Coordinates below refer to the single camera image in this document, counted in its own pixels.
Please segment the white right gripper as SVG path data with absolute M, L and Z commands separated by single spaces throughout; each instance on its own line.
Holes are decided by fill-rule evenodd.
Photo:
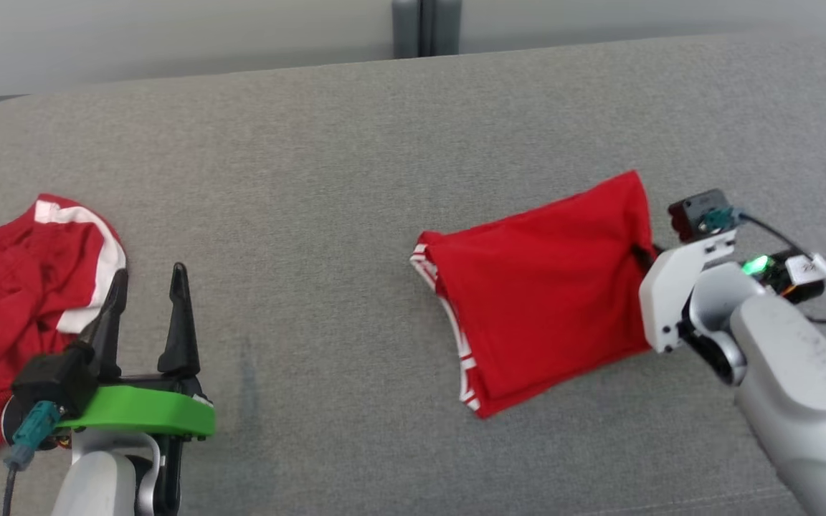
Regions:
M 681 337 L 678 323 L 702 271 L 735 249 L 737 230 L 731 229 L 662 253 L 662 247 L 633 245 L 640 269 L 649 270 L 639 289 L 640 313 L 646 342 L 656 353 L 667 353 Z

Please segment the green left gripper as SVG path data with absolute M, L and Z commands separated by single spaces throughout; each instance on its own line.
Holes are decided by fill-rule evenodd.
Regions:
M 186 265 L 175 262 L 171 273 L 171 319 L 157 363 L 165 376 L 134 376 L 98 386 L 85 411 L 60 419 L 59 430 L 145 432 L 199 440 L 216 434 L 215 406 L 196 378 L 201 363 Z M 80 333 L 86 362 L 100 382 L 122 376 L 118 338 L 127 296 L 128 269 L 118 269 L 98 316 Z

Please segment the red basketball jersey white sleeves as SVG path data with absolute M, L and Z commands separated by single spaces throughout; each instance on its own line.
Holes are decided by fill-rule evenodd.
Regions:
M 639 173 L 455 233 L 420 234 L 410 264 L 450 321 L 463 405 L 486 419 L 650 349 L 633 245 L 652 248 Z

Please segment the red shorts white stripes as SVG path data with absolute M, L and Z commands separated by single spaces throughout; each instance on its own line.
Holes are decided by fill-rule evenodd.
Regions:
M 0 445 L 20 370 L 36 355 L 62 352 L 98 316 L 125 267 L 118 233 L 76 201 L 41 195 L 0 226 Z

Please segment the grey partition post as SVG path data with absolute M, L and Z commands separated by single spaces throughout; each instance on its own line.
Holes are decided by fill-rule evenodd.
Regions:
M 394 59 L 460 53 L 463 0 L 391 0 Z

